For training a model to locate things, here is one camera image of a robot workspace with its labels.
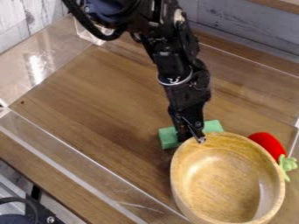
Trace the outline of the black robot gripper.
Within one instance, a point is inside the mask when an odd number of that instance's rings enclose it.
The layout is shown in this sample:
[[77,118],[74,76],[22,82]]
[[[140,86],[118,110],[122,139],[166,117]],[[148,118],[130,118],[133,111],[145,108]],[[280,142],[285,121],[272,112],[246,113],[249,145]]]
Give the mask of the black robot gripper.
[[204,104],[210,99],[210,75],[202,61],[194,60],[185,77],[160,76],[160,84],[169,101],[168,113],[178,141],[184,142],[193,137],[201,144],[205,141],[202,131],[188,122],[202,122]]

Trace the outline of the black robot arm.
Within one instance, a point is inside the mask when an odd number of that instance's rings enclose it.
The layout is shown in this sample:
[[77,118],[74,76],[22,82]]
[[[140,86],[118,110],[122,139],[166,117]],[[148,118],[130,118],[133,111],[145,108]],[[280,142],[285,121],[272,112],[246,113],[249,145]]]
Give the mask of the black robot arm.
[[84,0],[84,12],[97,24],[125,31],[144,46],[180,141],[205,140],[202,108],[210,99],[210,75],[197,58],[198,40],[177,0]]

